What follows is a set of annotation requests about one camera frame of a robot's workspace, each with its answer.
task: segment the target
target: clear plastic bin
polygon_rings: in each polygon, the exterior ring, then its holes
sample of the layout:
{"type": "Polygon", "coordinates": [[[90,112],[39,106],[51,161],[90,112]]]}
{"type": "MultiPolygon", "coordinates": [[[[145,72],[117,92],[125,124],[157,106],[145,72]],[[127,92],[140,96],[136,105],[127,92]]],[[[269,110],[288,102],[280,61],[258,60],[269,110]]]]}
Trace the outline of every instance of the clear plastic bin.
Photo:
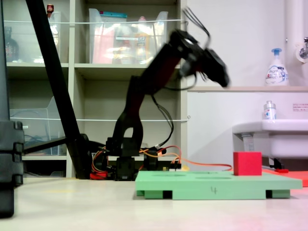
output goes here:
{"type": "MultiPolygon", "coordinates": [[[[59,54],[60,62],[68,62],[69,24],[61,12],[50,17],[51,32],[59,54]]],[[[32,23],[4,22],[7,62],[44,63],[32,23]]]]}
{"type": "Polygon", "coordinates": [[[155,22],[103,23],[96,9],[89,9],[90,63],[148,64],[167,40],[168,12],[155,22]]]}
{"type": "MultiPolygon", "coordinates": [[[[47,108],[11,109],[11,120],[23,123],[25,147],[64,137],[54,97],[47,108]]],[[[29,155],[66,155],[66,145],[59,145],[29,155]]]]}

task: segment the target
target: white shelf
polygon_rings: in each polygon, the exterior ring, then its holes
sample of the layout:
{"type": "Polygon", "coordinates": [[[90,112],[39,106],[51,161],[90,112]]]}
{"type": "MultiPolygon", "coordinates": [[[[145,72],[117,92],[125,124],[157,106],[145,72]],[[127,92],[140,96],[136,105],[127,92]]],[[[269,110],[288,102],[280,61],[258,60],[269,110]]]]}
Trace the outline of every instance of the white shelf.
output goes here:
{"type": "MultiPolygon", "coordinates": [[[[133,156],[135,158],[136,161],[143,161],[144,157],[143,156],[133,156]]],[[[172,161],[174,160],[175,156],[162,156],[159,157],[158,160],[159,161],[172,161]]],[[[108,160],[109,161],[116,161],[117,156],[109,156],[108,160]]]]}
{"type": "Polygon", "coordinates": [[[118,5],[176,5],[177,0],[86,0],[86,2],[118,5]]]}
{"type": "Polygon", "coordinates": [[[66,160],[66,155],[23,155],[22,160],[66,160]]]}
{"type": "Polygon", "coordinates": [[[272,87],[194,87],[188,92],[227,91],[227,92],[308,92],[308,86],[272,86],[272,87]]]}
{"type": "MultiPolygon", "coordinates": [[[[7,63],[8,77],[14,80],[47,80],[45,64],[7,63]]],[[[68,79],[68,64],[61,64],[65,79],[68,79]]]]}
{"type": "Polygon", "coordinates": [[[140,76],[147,67],[147,64],[75,64],[78,73],[89,80],[130,80],[131,76],[140,76]]]}

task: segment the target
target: floor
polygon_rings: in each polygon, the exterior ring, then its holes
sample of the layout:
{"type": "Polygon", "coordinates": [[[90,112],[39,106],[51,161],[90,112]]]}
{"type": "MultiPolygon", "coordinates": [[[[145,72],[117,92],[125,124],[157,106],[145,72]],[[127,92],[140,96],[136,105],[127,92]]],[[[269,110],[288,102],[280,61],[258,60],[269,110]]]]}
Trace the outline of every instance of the floor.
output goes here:
{"type": "Polygon", "coordinates": [[[308,188],[291,199],[144,200],[134,182],[31,178],[15,191],[1,231],[308,230],[308,188]]]}

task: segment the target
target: green platform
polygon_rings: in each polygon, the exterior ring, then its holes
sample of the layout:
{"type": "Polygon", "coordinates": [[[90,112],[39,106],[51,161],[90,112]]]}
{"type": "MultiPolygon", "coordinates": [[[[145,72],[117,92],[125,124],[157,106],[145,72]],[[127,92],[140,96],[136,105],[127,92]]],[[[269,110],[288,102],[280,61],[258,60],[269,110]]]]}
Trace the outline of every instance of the green platform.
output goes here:
{"type": "Polygon", "coordinates": [[[302,181],[263,173],[235,176],[232,171],[140,171],[137,196],[145,199],[231,200],[290,198],[290,189],[301,189],[302,181]]]}

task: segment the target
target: red block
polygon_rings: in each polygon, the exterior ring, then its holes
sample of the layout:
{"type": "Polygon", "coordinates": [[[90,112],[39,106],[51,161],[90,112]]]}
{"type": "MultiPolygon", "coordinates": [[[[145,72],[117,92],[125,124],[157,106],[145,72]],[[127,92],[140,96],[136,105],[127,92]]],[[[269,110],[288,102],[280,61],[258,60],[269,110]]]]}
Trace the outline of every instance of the red block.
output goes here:
{"type": "Polygon", "coordinates": [[[233,168],[236,176],[261,176],[262,153],[234,152],[233,168]]]}

